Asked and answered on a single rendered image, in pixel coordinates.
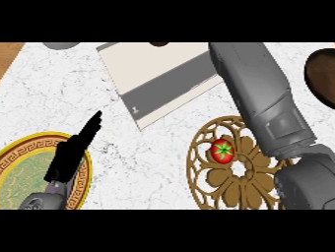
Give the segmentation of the golden brown lattice placemat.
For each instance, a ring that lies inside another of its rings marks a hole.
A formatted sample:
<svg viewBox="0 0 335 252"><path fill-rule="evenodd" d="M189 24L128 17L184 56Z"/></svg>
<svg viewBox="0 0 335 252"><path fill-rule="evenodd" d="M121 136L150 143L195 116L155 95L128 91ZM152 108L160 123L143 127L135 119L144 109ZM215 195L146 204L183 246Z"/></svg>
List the golden brown lattice placemat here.
<svg viewBox="0 0 335 252"><path fill-rule="evenodd" d="M235 158L227 164L211 156L217 139L226 139L235 147ZM283 210L274 175L289 165L294 165L291 158L276 160L263 154L240 116L215 118L199 130L187 155L187 178L199 207Z"/></svg>

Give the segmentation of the grey round object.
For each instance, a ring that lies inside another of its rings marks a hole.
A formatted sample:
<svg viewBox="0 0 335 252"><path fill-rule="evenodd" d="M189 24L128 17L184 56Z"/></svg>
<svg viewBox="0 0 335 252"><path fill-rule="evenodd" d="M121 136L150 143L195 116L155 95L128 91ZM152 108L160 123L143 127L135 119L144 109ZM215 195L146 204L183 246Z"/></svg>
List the grey round object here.
<svg viewBox="0 0 335 252"><path fill-rule="evenodd" d="M42 44L52 50L66 50L73 48L81 42L44 42Z"/></svg>

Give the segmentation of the dark brown wooden bowl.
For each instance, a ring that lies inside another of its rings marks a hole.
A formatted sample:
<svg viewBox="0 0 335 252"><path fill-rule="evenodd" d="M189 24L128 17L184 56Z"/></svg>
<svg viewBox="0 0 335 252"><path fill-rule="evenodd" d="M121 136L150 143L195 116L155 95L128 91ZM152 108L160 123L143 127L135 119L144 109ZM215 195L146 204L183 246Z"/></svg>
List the dark brown wooden bowl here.
<svg viewBox="0 0 335 252"><path fill-rule="evenodd" d="M316 50L304 64L307 87L320 102L335 109L335 48Z"/></svg>

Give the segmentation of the gold rimmed ornate plate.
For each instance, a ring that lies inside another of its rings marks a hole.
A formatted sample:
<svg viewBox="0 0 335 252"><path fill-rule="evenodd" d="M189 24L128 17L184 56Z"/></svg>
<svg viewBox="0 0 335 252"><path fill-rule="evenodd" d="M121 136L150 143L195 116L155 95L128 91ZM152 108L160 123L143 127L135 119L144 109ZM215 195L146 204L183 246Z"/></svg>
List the gold rimmed ornate plate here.
<svg viewBox="0 0 335 252"><path fill-rule="evenodd" d="M32 193L44 192L44 180L57 144L70 135L41 132L15 141L0 151L0 209L17 210Z"/></svg>

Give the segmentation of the red cupcake with green top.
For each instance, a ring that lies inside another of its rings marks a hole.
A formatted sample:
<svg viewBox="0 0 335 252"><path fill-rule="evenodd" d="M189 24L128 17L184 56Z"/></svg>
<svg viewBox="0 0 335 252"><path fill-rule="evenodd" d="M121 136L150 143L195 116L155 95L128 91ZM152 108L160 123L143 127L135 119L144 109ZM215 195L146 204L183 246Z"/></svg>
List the red cupcake with green top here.
<svg viewBox="0 0 335 252"><path fill-rule="evenodd" d="M226 139L217 139L209 148L211 156L214 160L227 164L233 161L235 158L235 147L233 144Z"/></svg>

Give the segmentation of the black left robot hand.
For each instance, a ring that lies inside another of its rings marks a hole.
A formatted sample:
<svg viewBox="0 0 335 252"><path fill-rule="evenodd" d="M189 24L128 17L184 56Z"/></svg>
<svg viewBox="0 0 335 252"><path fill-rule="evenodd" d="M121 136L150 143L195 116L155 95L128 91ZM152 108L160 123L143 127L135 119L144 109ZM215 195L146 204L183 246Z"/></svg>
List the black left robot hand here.
<svg viewBox="0 0 335 252"><path fill-rule="evenodd" d="M81 133L73 135L66 142L57 144L55 156L44 177L46 182L67 183L76 173L85 151L101 129L101 115L98 111L89 119Z"/></svg>

